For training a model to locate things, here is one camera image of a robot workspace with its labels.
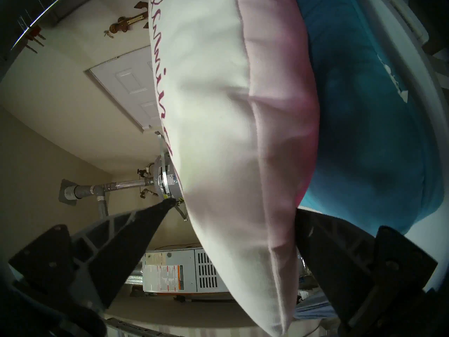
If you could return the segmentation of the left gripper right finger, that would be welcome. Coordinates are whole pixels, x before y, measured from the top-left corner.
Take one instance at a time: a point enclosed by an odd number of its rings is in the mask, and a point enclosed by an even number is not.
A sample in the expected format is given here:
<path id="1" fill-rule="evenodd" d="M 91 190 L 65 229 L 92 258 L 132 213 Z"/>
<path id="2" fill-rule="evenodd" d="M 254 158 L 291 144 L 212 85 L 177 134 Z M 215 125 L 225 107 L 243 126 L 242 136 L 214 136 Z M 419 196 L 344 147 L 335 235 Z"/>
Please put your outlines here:
<path id="1" fill-rule="evenodd" d="M 346 220 L 297 209 L 301 257 L 338 315 L 338 331 L 436 331 L 437 261 L 397 230 L 372 236 Z"/>

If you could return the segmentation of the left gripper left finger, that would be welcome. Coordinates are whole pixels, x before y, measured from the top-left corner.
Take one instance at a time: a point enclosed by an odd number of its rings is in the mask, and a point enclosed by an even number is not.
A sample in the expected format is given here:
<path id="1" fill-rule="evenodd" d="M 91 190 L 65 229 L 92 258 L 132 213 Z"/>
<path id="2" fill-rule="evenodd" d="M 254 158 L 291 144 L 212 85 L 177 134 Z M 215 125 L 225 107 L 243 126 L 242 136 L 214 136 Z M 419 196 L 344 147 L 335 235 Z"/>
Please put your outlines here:
<path id="1" fill-rule="evenodd" d="M 175 206 L 175 199 L 165 199 L 108 216 L 73 235 L 66 225 L 54 225 L 9 260 L 12 286 L 53 309 L 106 310 Z"/>

